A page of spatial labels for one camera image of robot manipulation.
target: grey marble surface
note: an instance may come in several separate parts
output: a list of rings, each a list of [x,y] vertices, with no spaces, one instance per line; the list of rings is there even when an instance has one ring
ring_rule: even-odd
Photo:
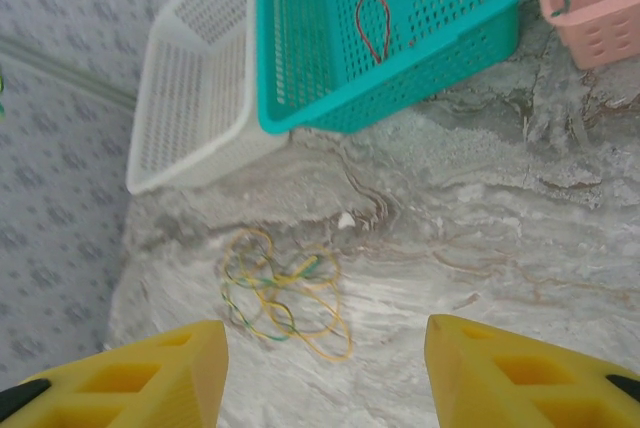
[[[537,13],[523,5],[511,59],[420,106],[350,137],[299,130],[213,186],[136,198],[108,345],[228,322],[220,263],[251,226],[283,259],[336,254],[355,351],[329,363],[227,323],[219,426],[436,427],[433,313],[640,371],[640,60],[579,73]]]

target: white plastic basket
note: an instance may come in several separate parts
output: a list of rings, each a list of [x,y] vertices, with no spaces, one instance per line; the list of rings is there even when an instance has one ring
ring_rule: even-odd
[[[280,148],[256,112],[255,0],[171,0],[147,45],[127,187],[202,186]]]

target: plastic basket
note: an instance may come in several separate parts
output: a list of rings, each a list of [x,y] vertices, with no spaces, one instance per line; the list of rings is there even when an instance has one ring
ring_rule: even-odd
[[[640,0],[571,0],[568,13],[552,17],[563,5],[564,0],[540,0],[542,14],[579,68],[640,54]]]
[[[129,191],[204,185],[286,141],[258,123],[255,0],[171,0],[147,46]]]
[[[389,57],[358,34],[358,0],[258,0],[262,127],[352,133],[513,53],[518,0],[387,0]],[[362,27],[380,49],[384,11],[368,0]]]

